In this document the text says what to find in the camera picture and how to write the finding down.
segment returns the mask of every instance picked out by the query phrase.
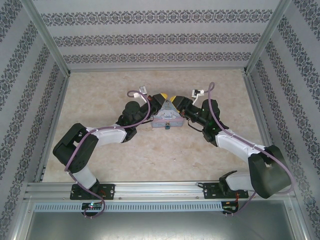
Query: marble floor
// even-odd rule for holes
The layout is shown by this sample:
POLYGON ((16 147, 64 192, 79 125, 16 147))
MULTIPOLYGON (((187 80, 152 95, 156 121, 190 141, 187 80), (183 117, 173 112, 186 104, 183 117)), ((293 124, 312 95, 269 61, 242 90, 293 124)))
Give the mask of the marble floor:
MULTIPOLYGON (((149 95, 191 97, 192 89, 215 82, 212 98, 221 121, 240 136, 261 144, 254 113, 240 70, 123 71, 72 73, 46 165, 44 182, 72 182, 52 149, 75 123, 86 127, 114 124, 128 101, 126 93, 146 86, 149 95)), ((202 96, 200 107, 207 96, 202 96)), ((100 182, 217 180, 248 166, 232 153, 207 143, 202 133, 183 127, 140 125, 129 142, 98 147, 88 166, 100 182)))

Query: wire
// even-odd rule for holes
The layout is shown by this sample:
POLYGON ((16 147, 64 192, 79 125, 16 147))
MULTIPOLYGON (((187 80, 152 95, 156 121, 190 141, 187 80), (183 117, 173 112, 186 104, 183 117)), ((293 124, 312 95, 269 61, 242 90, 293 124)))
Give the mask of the wire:
MULTIPOLYGON (((290 181, 291 181, 291 186, 288 190, 286 191, 281 191, 281 192, 278 192, 277 194, 281 194, 281 195, 284 195, 284 194, 288 194, 290 193, 291 191, 294 190, 295 188, 295 179, 293 177, 293 175, 291 174, 290 170, 282 163, 280 162, 278 159, 276 159, 274 156, 272 156, 270 153, 264 151, 263 149, 257 147, 255 144, 252 144, 251 142, 247 141, 246 139, 234 134, 234 133, 231 133, 229 131, 227 131, 222 125, 221 123, 218 121, 214 111, 213 111, 213 108, 212 108, 212 104, 211 104, 211 91, 215 88, 215 83, 214 82, 211 82, 209 84, 209 87, 208 87, 208 91, 206 91, 208 93, 208 103, 209 103, 209 108, 210 108, 210 112, 211 112, 211 115, 214 119, 214 121, 216 122, 216 124, 219 126, 219 128, 224 131, 227 135, 239 140, 240 142, 248 145, 249 147, 251 148, 254 148, 256 150, 258 150, 259 152, 263 153, 264 155, 266 155, 267 157, 271 158, 272 160, 274 160, 277 164, 280 165, 281 168, 283 168, 283 170, 288 174, 289 178, 290 178, 290 181)), ((249 202, 252 200, 252 198, 256 195, 257 192, 254 192, 251 197, 249 198, 249 200, 235 213, 235 214, 238 214, 239 212, 241 212, 248 204, 249 202)))
POLYGON ((91 194, 91 195, 93 195, 93 196, 95 196, 95 197, 97 197, 98 199, 101 200, 101 203, 102 203, 102 205, 103 205, 102 210, 101 210, 100 212, 98 212, 98 213, 97 213, 96 215, 94 215, 94 216, 88 216, 88 215, 86 215, 86 212, 87 212, 88 208, 86 208, 86 209, 84 210, 84 212, 83 212, 83 215, 84 215, 85 218, 93 219, 93 218, 96 218, 96 217, 98 217, 99 215, 101 215, 101 214, 105 211, 105 209, 106 209, 106 202, 105 202, 105 200, 104 200, 103 197, 99 196, 98 194, 95 194, 94 192, 90 191, 90 190, 87 189, 85 186, 83 186, 81 183, 79 183, 78 180, 76 179, 76 177, 69 171, 69 167, 70 167, 71 163, 73 162, 73 160, 74 160, 77 152, 79 151, 81 145, 84 143, 84 141, 86 140, 86 138, 87 138, 90 134, 92 134, 92 133, 94 133, 94 132, 97 132, 97 131, 100 131, 100 130, 104 130, 104 129, 127 129, 127 128, 133 128, 133 127, 136 127, 136 126, 142 124, 142 123, 148 118, 148 116, 149 116, 149 114, 150 114, 150 111, 151 111, 151 106, 150 106, 150 102, 149 102, 148 98, 147 98, 143 93, 141 93, 141 92, 139 92, 139 91, 136 91, 136 90, 130 90, 130 91, 128 91, 128 92, 126 93, 126 95, 127 95, 129 98, 133 98, 133 97, 134 97, 133 95, 130 95, 130 93, 138 93, 138 94, 140 94, 140 95, 145 99, 145 101, 146 101, 146 103, 147 103, 147 105, 148 105, 148 112, 147 112, 147 114, 145 115, 145 117, 144 117, 140 122, 137 122, 137 123, 132 124, 132 125, 128 125, 128 126, 104 126, 104 127, 99 127, 99 128, 96 128, 96 129, 93 129, 93 130, 87 132, 87 133, 84 135, 84 137, 81 139, 81 141, 78 143, 78 145, 76 146, 73 154, 71 155, 68 163, 66 164, 66 166, 65 166, 65 168, 64 168, 64 171, 67 172, 67 173, 70 175, 70 177, 79 185, 80 188, 82 188, 82 189, 85 190, 87 193, 89 193, 89 194, 91 194))
POLYGON ((107 195, 106 192, 103 191, 103 190, 100 190, 99 193, 102 193, 102 194, 104 194, 105 196, 107 195))
POLYGON ((141 124, 147 124, 147 123, 151 123, 153 120, 154 120, 155 118, 154 118, 154 116, 152 116, 152 120, 149 120, 149 121, 144 121, 143 123, 141 123, 141 124))
POLYGON ((191 121, 191 119, 189 119, 189 120, 188 120, 188 126, 189 126, 190 128, 192 128, 192 129, 194 129, 194 130, 198 131, 199 133, 202 133, 202 131, 201 131, 201 130, 196 129, 194 126, 191 126, 191 125, 190 125, 190 123, 189 123, 189 121, 191 121))
POLYGON ((236 208, 239 207, 239 193, 238 192, 235 193, 235 202, 236 202, 236 206, 235 207, 236 208))

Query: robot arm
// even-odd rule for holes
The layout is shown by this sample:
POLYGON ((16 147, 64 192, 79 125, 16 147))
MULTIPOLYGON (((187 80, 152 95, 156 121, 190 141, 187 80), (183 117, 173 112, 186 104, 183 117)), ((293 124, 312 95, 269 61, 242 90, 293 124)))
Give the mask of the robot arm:
MULTIPOLYGON (((230 190, 256 191, 262 198, 267 199, 291 184, 289 176, 279 164, 233 135, 226 134, 218 126, 210 112, 208 99, 203 101, 201 108, 194 106, 193 101, 184 96, 174 96, 170 100, 182 117, 203 127, 202 133, 207 142, 228 150, 248 164, 249 172, 232 171, 220 177, 219 186, 223 193, 227 194, 230 190)), ((229 129, 220 121, 217 101, 211 99, 211 105, 219 123, 224 129, 229 129)), ((253 145, 276 157, 287 167, 278 147, 253 145)))
MULTIPOLYGON (((147 119, 157 114, 165 102, 167 96, 164 93, 148 96, 150 113, 147 119)), ((148 104, 140 106, 136 101, 130 101, 125 105, 122 115, 111 127, 91 133, 82 143, 68 170, 73 174, 77 182, 97 193, 99 181, 89 170, 87 163, 96 147, 110 143, 125 143, 131 140, 137 133, 136 127, 124 127, 141 122, 148 113, 148 104)), ((76 149, 76 143, 91 130, 96 128, 85 127, 80 123, 74 124, 53 149, 53 155, 66 166, 76 149)))

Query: patterned wallpaper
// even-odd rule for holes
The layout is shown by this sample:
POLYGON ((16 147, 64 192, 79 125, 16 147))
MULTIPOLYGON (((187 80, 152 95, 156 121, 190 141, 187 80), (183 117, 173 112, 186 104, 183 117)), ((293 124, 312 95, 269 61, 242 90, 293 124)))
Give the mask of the patterned wallpaper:
POLYGON ((0 240, 45 150, 65 77, 18 0, 0 0, 0 240))
POLYGON ((251 72, 272 141, 286 153, 311 239, 320 239, 320 7, 294 0, 251 72))
POLYGON ((245 67, 279 0, 35 0, 68 67, 245 67))

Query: cable connector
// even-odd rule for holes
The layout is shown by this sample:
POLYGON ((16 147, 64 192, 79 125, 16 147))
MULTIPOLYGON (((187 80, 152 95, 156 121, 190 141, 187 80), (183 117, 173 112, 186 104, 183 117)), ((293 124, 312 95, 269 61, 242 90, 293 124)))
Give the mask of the cable connector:
MULTIPOLYGON (((142 93, 143 95, 147 95, 146 86, 140 86, 140 87, 139 87, 139 92, 142 93)), ((133 97, 134 97, 134 98, 139 98, 139 97, 141 97, 141 98, 143 99, 143 101, 144 101, 145 103, 147 103, 147 101, 145 100, 145 98, 142 97, 142 96, 141 96, 139 93, 137 93, 137 92, 134 92, 134 93, 133 93, 133 97)))
POLYGON ((198 98, 200 96, 204 96, 205 95, 205 90, 198 90, 198 89, 193 89, 192 90, 192 98, 195 98, 195 100, 193 101, 192 105, 195 105, 196 101, 198 100, 198 98))
POLYGON ((205 90, 203 90, 203 89, 202 90, 193 89, 191 97, 192 98, 197 98, 197 97, 204 96, 204 95, 205 95, 205 90))

